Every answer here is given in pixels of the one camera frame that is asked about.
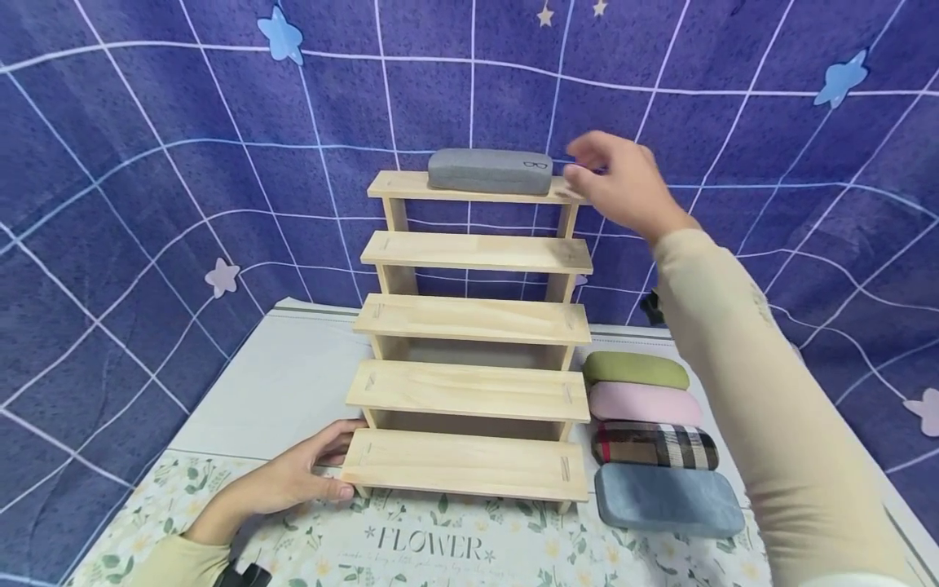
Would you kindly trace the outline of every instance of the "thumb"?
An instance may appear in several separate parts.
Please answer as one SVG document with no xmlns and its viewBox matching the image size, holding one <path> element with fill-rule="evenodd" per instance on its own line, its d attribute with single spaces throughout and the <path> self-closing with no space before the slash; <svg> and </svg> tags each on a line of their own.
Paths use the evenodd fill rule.
<svg viewBox="0 0 939 587">
<path fill-rule="evenodd" d="M 348 483 L 338 479 L 318 477 L 311 475 L 307 484 L 309 499 L 324 500 L 326 502 L 347 502 L 355 495 L 355 489 Z"/>
<path fill-rule="evenodd" d="M 590 169 L 572 163 L 564 166 L 564 179 L 575 192 L 587 199 L 602 189 L 604 180 L 603 176 L 598 176 Z"/>
</svg>

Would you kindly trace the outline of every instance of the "light blue star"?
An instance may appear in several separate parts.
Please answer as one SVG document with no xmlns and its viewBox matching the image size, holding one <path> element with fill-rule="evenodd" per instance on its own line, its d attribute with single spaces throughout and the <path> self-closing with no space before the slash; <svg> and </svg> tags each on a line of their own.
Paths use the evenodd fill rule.
<svg viewBox="0 0 939 587">
<path fill-rule="evenodd" d="M 862 65 L 867 56 L 868 50 L 862 49 L 851 61 L 829 67 L 824 73 L 824 87 L 815 97 L 815 105 L 829 102 L 832 110 L 838 108 L 851 88 L 868 77 L 868 70 Z"/>
<path fill-rule="evenodd" d="M 297 65 L 303 65 L 303 54 L 300 52 L 303 33 L 287 22 L 281 7 L 275 5 L 269 19 L 257 19 L 257 28 L 270 41 L 271 57 L 276 61 L 290 57 Z"/>
</svg>

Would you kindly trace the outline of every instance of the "yellow star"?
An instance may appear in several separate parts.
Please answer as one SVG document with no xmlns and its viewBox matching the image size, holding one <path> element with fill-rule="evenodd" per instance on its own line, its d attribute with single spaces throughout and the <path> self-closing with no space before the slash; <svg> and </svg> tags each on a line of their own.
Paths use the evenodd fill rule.
<svg viewBox="0 0 939 587">
<path fill-rule="evenodd" d="M 554 16 L 554 10 L 548 10 L 547 2 L 545 2 L 545 7 L 538 13 L 538 20 L 541 21 L 542 26 L 551 26 L 552 16 Z"/>
</svg>

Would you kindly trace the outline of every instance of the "wood grain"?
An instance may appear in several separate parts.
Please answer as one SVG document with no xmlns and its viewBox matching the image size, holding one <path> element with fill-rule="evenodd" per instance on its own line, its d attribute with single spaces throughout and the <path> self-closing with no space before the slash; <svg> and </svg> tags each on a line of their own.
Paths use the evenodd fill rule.
<svg viewBox="0 0 939 587">
<path fill-rule="evenodd" d="M 362 263 L 401 267 L 591 274 L 583 239 L 376 230 Z"/>
<path fill-rule="evenodd" d="M 589 422 L 583 377 L 571 371 L 367 360 L 346 403 L 364 409 Z"/>
<path fill-rule="evenodd" d="M 582 305 L 370 293 L 353 332 L 535 345 L 586 345 Z"/>
<path fill-rule="evenodd" d="M 362 428 L 339 478 L 356 487 L 552 502 L 589 496 L 580 446 L 547 440 Z"/>
<path fill-rule="evenodd" d="M 514 202 L 517 204 L 589 204 L 574 193 L 564 178 L 551 179 L 546 195 L 524 193 L 479 193 L 458 190 L 435 190 L 427 185 L 426 171 L 379 171 L 368 186 L 369 197 L 405 200 L 455 200 L 458 202 Z"/>
</svg>

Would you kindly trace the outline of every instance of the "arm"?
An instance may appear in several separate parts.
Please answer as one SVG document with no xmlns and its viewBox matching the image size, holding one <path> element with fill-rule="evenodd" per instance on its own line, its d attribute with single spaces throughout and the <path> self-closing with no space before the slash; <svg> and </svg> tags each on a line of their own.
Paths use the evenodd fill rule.
<svg viewBox="0 0 939 587">
<path fill-rule="evenodd" d="M 337 420 L 220 491 L 181 536 L 168 536 L 131 578 L 131 587 L 213 587 L 228 566 L 231 541 L 251 516 L 273 514 L 312 500 L 352 499 L 353 489 L 312 473 L 341 465 L 361 420 Z"/>
<path fill-rule="evenodd" d="M 647 148 L 595 131 L 568 151 L 580 163 L 564 170 L 571 185 L 654 246 L 666 320 L 747 486 L 776 584 L 913 585 L 858 443 L 743 266 L 674 202 Z M 606 175 L 589 170 L 600 166 Z"/>
</svg>

